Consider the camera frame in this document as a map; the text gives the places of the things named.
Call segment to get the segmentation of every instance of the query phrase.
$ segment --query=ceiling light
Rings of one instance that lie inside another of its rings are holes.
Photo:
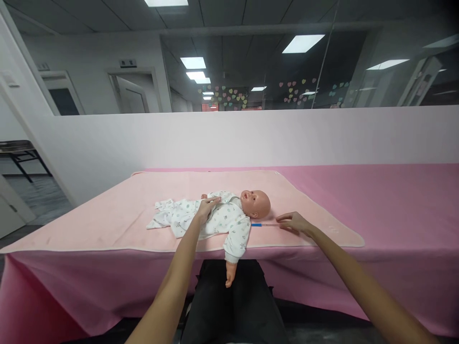
[[[145,0],[148,7],[188,6],[188,0]]]
[[[404,59],[404,60],[387,60],[386,62],[383,62],[383,63],[380,63],[380,64],[377,64],[376,66],[373,66],[373,67],[370,67],[370,68],[367,68],[367,70],[381,70],[381,69],[386,69],[386,68],[389,68],[389,67],[392,67],[394,65],[398,65],[402,62],[406,62],[408,61],[409,59]]]
[[[295,36],[282,53],[283,54],[305,53],[324,37],[325,35]]]
[[[204,79],[196,79],[195,80],[197,84],[210,84],[210,78],[204,78]]]
[[[206,78],[206,76],[204,75],[204,72],[187,72],[186,75],[188,75],[188,77],[191,80],[205,79]]]
[[[457,42],[459,42],[459,33],[444,38],[438,42],[426,45],[424,48],[446,48],[447,46],[456,44]]]
[[[206,64],[204,63],[203,57],[181,57],[183,64],[186,69],[205,69]]]

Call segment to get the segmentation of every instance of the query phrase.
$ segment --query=human arm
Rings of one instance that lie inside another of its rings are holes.
[[[389,343],[439,343],[346,251],[299,213],[278,216],[280,228],[302,232],[315,241],[361,306],[368,319]]]
[[[126,344],[172,343],[185,303],[199,232],[201,226],[207,221],[210,210],[219,202],[218,197],[201,201],[195,217],[178,244],[169,270],[152,305],[131,333]]]

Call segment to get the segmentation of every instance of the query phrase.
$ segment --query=doll hand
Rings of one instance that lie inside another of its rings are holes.
[[[234,277],[236,276],[236,268],[238,264],[233,264],[230,262],[226,262],[226,283],[225,287],[229,288],[231,287],[231,284],[233,284]]]

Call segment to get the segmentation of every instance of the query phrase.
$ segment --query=forearm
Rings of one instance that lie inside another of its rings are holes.
[[[438,343],[436,338],[409,314],[361,265],[319,229],[308,233],[361,306],[373,325],[389,343]]]
[[[171,343],[182,308],[195,260],[201,228],[196,216],[190,223],[172,258],[169,270],[156,297],[126,343]]]

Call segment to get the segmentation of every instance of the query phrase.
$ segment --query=human hand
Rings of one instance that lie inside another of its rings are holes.
[[[226,262],[226,282],[225,282],[225,287],[229,288],[231,287],[231,284],[233,284],[234,278],[236,277],[236,268],[238,267],[238,264],[233,264],[230,262]]]
[[[280,215],[276,217],[276,221],[279,222],[279,227],[282,229],[293,229],[297,232],[306,234],[311,237],[313,231],[317,230],[317,227],[310,224],[304,217],[298,212],[292,212]]]
[[[201,205],[195,215],[195,217],[199,218],[201,226],[207,221],[207,217],[209,216],[212,207],[220,203],[220,201],[221,197],[212,197],[201,201]]]

